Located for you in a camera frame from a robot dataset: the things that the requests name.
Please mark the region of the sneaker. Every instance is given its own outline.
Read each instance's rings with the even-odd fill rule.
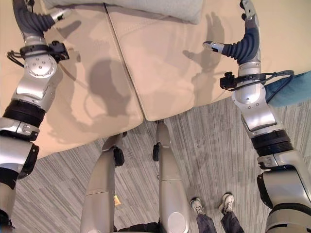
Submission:
[[[197,215],[205,214],[200,199],[192,198],[192,200],[190,201],[190,206],[197,213]]]
[[[228,212],[232,211],[232,205],[234,202],[234,196],[232,193],[225,193],[222,197],[223,202],[218,207],[218,209],[225,215]]]

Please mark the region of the robotic arm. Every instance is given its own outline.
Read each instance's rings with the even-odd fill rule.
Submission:
[[[69,59],[64,44],[53,41],[47,45],[43,33],[68,13],[61,10],[51,15],[28,11],[24,0],[13,0],[17,24],[25,47],[20,57],[25,60],[21,78],[11,103],[0,118],[0,232],[10,232],[10,221],[16,195],[16,181],[29,175],[37,159],[35,141],[39,126],[49,110],[60,82],[57,63]],[[8,58],[16,62],[16,53]]]
[[[221,88],[233,91],[232,99],[242,112],[245,130],[258,153],[264,172],[257,183],[261,200],[272,209],[267,219],[268,233],[311,232],[311,177],[299,153],[293,149],[282,122],[265,99],[262,83],[291,70],[261,74],[259,21],[250,0],[241,0],[245,10],[245,35],[234,44],[206,41],[203,46],[230,56],[239,64],[238,77],[227,72]]]

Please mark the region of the blue jeans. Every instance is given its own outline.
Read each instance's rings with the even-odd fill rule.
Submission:
[[[198,215],[196,218],[199,233],[217,233],[213,220],[206,215]],[[233,212],[228,212],[221,220],[226,233],[244,233],[240,223]]]

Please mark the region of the white pillow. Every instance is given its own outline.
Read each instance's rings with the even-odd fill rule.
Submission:
[[[47,8],[71,4],[107,3],[143,10],[165,16],[173,16],[193,24],[199,24],[203,0],[43,0]]]

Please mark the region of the beige leather couch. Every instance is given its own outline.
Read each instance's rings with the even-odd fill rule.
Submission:
[[[262,71],[311,69],[311,1],[253,0],[259,16]],[[46,12],[36,1],[35,10]],[[60,63],[56,99],[41,124],[39,157],[89,143],[194,106],[229,97],[219,87],[234,60],[204,50],[202,42],[239,41],[244,32],[236,1],[204,0],[202,20],[176,18],[100,4],[80,5],[46,33],[70,60]],[[0,113],[23,69],[6,58],[22,37],[11,2],[0,1]]]

